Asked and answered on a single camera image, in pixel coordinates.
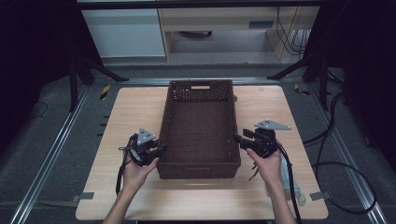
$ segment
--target forearm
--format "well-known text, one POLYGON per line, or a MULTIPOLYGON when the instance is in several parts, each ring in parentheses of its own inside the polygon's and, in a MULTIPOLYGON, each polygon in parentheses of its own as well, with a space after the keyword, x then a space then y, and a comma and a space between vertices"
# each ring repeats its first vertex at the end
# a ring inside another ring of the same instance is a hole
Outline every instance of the forearm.
POLYGON ((122 223, 125 218, 126 211, 128 210, 128 207, 136 193, 137 190, 124 191, 124 189, 122 189, 103 223, 122 223))
POLYGON ((280 182, 267 185, 270 191, 276 224, 295 224, 296 221, 290 211, 280 182))

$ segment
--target brown wicker basket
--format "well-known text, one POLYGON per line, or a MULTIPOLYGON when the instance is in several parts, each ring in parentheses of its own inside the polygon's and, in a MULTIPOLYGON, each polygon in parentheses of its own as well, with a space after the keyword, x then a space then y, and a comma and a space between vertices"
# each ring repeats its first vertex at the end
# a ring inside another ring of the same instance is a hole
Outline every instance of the brown wicker basket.
POLYGON ((171 81, 160 142, 161 179, 233 178, 241 164, 231 80, 171 81))

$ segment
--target wooden table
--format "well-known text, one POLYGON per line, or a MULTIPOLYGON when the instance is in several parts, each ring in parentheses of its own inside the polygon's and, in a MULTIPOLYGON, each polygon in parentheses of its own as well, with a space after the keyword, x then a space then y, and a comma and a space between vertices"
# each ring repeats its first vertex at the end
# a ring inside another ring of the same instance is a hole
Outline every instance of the wooden table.
MULTIPOLYGON (((312 201, 310 193, 319 192, 301 137, 289 105, 278 86, 234 86, 238 132, 254 130, 254 123, 271 119, 290 125, 289 131, 276 131, 277 139, 288 151, 295 181, 306 195, 299 206, 302 219, 323 219, 328 210, 323 200, 312 201)), ((84 192, 93 192, 90 200, 81 200, 76 216, 81 220, 104 219, 116 200, 116 179, 122 152, 139 127, 160 133, 167 87, 123 88, 111 112, 84 192)), ((252 159, 241 149, 242 164, 235 178, 162 180, 157 170, 148 176, 129 207, 126 219, 132 220, 241 220, 274 219, 271 200, 260 176, 251 181, 252 159)))

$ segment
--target hand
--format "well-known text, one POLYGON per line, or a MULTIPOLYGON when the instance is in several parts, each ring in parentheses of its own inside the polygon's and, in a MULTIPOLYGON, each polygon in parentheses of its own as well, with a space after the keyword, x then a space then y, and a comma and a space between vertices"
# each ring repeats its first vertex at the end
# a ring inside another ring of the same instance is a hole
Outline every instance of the hand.
MULTIPOLYGON (((128 153, 126 160, 130 161, 132 158, 128 153)), ((125 170, 123 172, 123 191, 127 192, 137 192, 143 184, 149 173, 157 167, 159 158, 155 158, 149 166, 141 167, 136 165, 133 161, 128 162, 125 165, 125 170)))
POLYGON ((261 158, 254 152, 252 149, 247 149, 247 154, 251 159, 254 160, 254 164, 257 165, 259 169, 260 176, 264 180, 265 184, 273 186, 274 184, 281 183, 280 182, 280 163, 281 163, 281 154, 279 150, 274 152, 268 158, 261 158))

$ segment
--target floor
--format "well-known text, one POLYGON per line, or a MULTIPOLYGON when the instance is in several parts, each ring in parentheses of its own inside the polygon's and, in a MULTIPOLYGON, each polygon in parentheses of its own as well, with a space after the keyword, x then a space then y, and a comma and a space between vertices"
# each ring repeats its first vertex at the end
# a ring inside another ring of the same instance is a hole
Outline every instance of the floor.
MULTIPOLYGON (((175 41, 169 63, 110 64, 108 68, 131 80, 148 78, 143 80, 146 85, 167 78, 257 78, 254 84, 282 87, 303 141, 326 129, 329 112, 318 104, 318 83, 302 81, 303 68, 277 83, 266 80, 265 77, 296 62, 299 56, 276 60, 264 32, 213 32, 212 36, 202 38, 178 35, 175 41), (245 42, 242 38, 251 38, 251 41, 245 42)), ((333 71, 343 77, 342 71, 333 71)), ((84 190, 118 90, 137 84, 116 83, 95 71, 94 75, 93 85, 78 84, 83 101, 75 114, 69 113, 67 77, 42 89, 39 102, 0 159, 0 223, 100 223, 77 220, 77 203, 73 203, 72 198, 84 190), (100 100, 103 87, 108 84, 110 91, 105 100, 100 100)), ((330 83, 328 102, 340 91, 338 84, 330 83)), ((306 146, 312 164, 317 162, 319 147, 319 144, 306 146)), ((304 220, 304 223, 396 223, 396 174, 378 148, 364 144, 364 134, 347 100, 335 108, 335 128, 323 145, 321 160, 344 162, 358 168, 374 186, 377 204, 368 214, 352 215, 327 201, 329 216, 326 219, 304 220)), ((367 183, 345 167, 320 167, 318 181, 323 191, 330 192, 332 200, 343 208, 360 211, 373 200, 367 183)))

